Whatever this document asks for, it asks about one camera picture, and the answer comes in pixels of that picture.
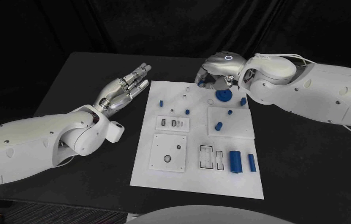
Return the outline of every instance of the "blue disc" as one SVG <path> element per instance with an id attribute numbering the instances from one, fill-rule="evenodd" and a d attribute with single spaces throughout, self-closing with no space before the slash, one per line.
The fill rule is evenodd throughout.
<path id="1" fill-rule="evenodd" d="M 227 102 L 231 99 L 231 96 L 232 96 L 232 93 L 228 89 L 215 91 L 215 97 L 222 102 Z"/>

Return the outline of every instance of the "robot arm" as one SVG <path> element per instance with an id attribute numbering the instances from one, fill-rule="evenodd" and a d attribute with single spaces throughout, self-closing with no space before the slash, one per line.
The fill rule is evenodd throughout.
<path id="1" fill-rule="evenodd" d="M 140 81 L 150 66 L 145 63 L 101 89 L 93 106 L 67 114 L 47 115 L 0 125 L 0 184 L 47 170 L 70 156 L 89 155 L 103 140 L 114 143 L 123 127 L 109 121 L 148 86 Z"/>
<path id="2" fill-rule="evenodd" d="M 311 120 L 351 125 L 351 68 L 316 63 L 296 66 L 283 56 L 306 60 L 293 54 L 255 54 L 245 62 L 235 53 L 218 52 L 205 60 L 195 83 L 224 90 L 235 80 L 238 90 L 257 103 L 274 104 Z M 206 73 L 214 83 L 204 83 Z"/>

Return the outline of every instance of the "floor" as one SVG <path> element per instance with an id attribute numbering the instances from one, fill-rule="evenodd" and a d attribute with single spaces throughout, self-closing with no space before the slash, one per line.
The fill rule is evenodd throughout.
<path id="1" fill-rule="evenodd" d="M 12 202 L 0 208 L 5 224 L 122 224 L 126 213 L 66 206 Z"/>

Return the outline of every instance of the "cable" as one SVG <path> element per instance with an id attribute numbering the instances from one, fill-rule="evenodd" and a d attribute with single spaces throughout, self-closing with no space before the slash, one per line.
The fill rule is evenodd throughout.
<path id="1" fill-rule="evenodd" d="M 68 164 L 68 163 L 71 162 L 73 158 L 74 158 L 74 155 L 71 156 L 70 160 L 68 160 L 64 164 L 61 164 L 61 165 L 58 165 L 58 166 L 54 166 L 53 168 L 55 168 L 55 167 L 61 167 L 63 165 Z"/>
<path id="2" fill-rule="evenodd" d="M 254 55 L 284 56 L 284 57 L 291 57 L 291 58 L 297 58 L 297 59 L 300 59 L 300 60 L 303 61 L 303 63 L 304 63 L 304 61 L 307 61 L 307 62 L 310 62 L 310 63 L 314 63 L 313 61 L 307 60 L 306 58 L 303 58 L 303 57 L 301 57 L 300 55 L 297 55 L 297 54 L 260 54 L 260 53 L 255 53 Z"/>
<path id="3" fill-rule="evenodd" d="M 347 131 L 351 131 L 351 128 L 347 127 L 347 126 L 345 126 L 345 125 L 342 125 L 343 127 L 345 127 L 345 129 L 347 130 Z"/>

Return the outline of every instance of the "robotic hand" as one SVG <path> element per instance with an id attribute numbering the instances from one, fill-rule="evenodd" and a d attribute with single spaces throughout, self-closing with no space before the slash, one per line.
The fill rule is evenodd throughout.
<path id="1" fill-rule="evenodd" d="M 90 154 L 103 140 L 114 143 L 123 127 L 109 121 L 148 86 L 150 66 L 145 63 L 101 89 L 93 106 L 67 114 L 47 115 L 0 125 L 0 184 L 17 181 L 57 164 L 70 156 Z"/>
<path id="2" fill-rule="evenodd" d="M 303 65 L 283 57 L 300 59 Z M 205 83 L 206 74 L 214 83 Z M 311 120 L 351 125 L 351 68 L 316 64 L 294 54 L 255 54 L 245 61 L 235 53 L 218 52 L 205 60 L 194 82 L 225 90 L 234 81 L 257 103 L 274 104 Z"/>

